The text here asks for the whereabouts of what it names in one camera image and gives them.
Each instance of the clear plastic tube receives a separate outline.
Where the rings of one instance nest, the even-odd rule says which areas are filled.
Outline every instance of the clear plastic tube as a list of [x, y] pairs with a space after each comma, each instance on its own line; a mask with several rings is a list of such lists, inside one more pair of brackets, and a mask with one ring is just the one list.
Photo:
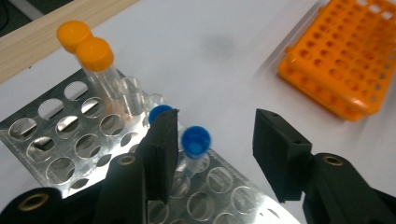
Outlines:
[[148, 123], [152, 124], [155, 120], [155, 118], [157, 118], [157, 116], [159, 114], [161, 114], [162, 112], [165, 112], [167, 110], [171, 110], [172, 107], [170, 105], [157, 105], [154, 108], [152, 108], [149, 111], [149, 115], [148, 115]]
[[166, 105], [166, 98], [158, 93], [151, 94], [147, 99], [147, 110], [152, 110], [157, 105]]
[[122, 97], [124, 100], [124, 112], [137, 116], [146, 112], [145, 94], [142, 92], [140, 82], [135, 77], [122, 79]]
[[121, 98], [124, 85], [113, 65], [113, 52], [104, 39], [85, 39], [78, 44], [76, 54], [87, 76], [95, 78], [109, 98]]
[[184, 159], [178, 165], [177, 170], [189, 179], [203, 170], [205, 155], [211, 143], [209, 132], [200, 126], [192, 126], [182, 134], [181, 145], [184, 151]]
[[84, 71], [94, 82], [101, 85], [102, 90], [109, 98], [121, 98], [124, 84], [122, 83], [119, 71], [114, 65], [100, 72], [93, 72], [86, 68], [84, 68]]
[[[75, 56], [77, 46], [82, 41], [93, 37], [90, 27], [83, 21], [67, 21], [62, 23], [56, 31], [56, 36], [62, 47], [64, 47], [67, 52]], [[93, 73], [90, 73], [85, 69], [84, 71], [90, 82], [97, 82], [96, 76]]]

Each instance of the screw hole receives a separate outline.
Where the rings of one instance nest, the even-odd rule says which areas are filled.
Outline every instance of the screw hole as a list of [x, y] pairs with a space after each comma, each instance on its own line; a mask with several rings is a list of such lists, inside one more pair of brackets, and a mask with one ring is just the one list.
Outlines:
[[37, 193], [37, 194], [31, 195], [31, 196], [27, 197], [26, 199], [24, 199], [20, 203], [18, 208], [22, 212], [29, 212], [29, 211], [35, 210], [35, 209], [39, 208], [41, 205], [43, 205], [44, 203], [46, 203], [47, 200], [49, 199], [49, 197], [50, 196], [46, 193]]
[[133, 156], [123, 156], [122, 158], [119, 158], [119, 164], [120, 165], [129, 165], [133, 163], [135, 158]]
[[333, 166], [342, 166], [344, 164], [342, 161], [340, 161], [338, 158], [335, 158], [334, 156], [325, 156], [323, 160]]

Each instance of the white table surface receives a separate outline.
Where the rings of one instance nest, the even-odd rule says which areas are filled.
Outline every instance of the white table surface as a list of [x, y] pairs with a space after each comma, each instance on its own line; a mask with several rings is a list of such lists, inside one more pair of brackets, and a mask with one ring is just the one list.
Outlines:
[[[370, 118], [337, 118], [280, 79], [264, 63], [315, 0], [141, 1], [93, 30], [106, 39], [115, 65], [148, 93], [165, 95], [185, 126], [206, 127], [212, 147], [276, 198], [252, 156], [256, 108], [272, 110], [313, 143], [355, 165], [376, 189], [396, 196], [396, 94]], [[0, 120], [79, 69], [59, 49], [0, 85]], [[0, 209], [39, 187], [0, 143]], [[305, 223], [302, 202], [284, 204]]]

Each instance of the test tube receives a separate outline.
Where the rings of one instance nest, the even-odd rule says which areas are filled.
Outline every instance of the test tube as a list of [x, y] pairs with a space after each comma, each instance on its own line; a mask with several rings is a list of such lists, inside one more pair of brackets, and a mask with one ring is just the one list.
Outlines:
[[162, 112], [171, 110], [171, 109], [172, 109], [172, 107], [170, 105], [157, 105], [157, 106], [155, 106], [154, 108], [152, 108], [149, 111], [148, 123], [151, 125], [154, 122], [155, 118], [157, 118], [157, 116], [159, 114], [161, 114]]
[[[77, 46], [84, 40], [92, 38], [90, 27], [83, 21], [67, 21], [61, 24], [56, 31], [56, 36], [64, 49], [76, 55]], [[90, 82], [95, 82], [92, 73], [86, 73]]]
[[166, 105], [166, 99], [163, 95], [154, 93], [147, 97], [147, 110], [152, 110], [157, 105]]
[[78, 44], [76, 54], [87, 76], [95, 77], [109, 98], [121, 98], [124, 85], [113, 65], [113, 51], [104, 39], [92, 37], [83, 40]]
[[192, 126], [186, 129], [181, 136], [181, 145], [185, 157], [177, 167], [177, 170], [189, 179], [202, 171], [205, 161], [204, 155], [209, 150], [210, 143], [210, 134], [205, 128]]
[[146, 112], [145, 94], [141, 90], [140, 82], [135, 77], [124, 77], [121, 88], [124, 102], [124, 112], [137, 116]]

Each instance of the orange tube rack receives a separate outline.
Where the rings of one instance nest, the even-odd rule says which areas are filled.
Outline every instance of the orange tube rack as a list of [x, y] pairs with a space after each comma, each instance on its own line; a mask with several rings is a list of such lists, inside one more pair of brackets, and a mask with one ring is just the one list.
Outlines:
[[332, 0], [294, 47], [279, 75], [339, 117], [376, 113], [396, 66], [396, 6]]

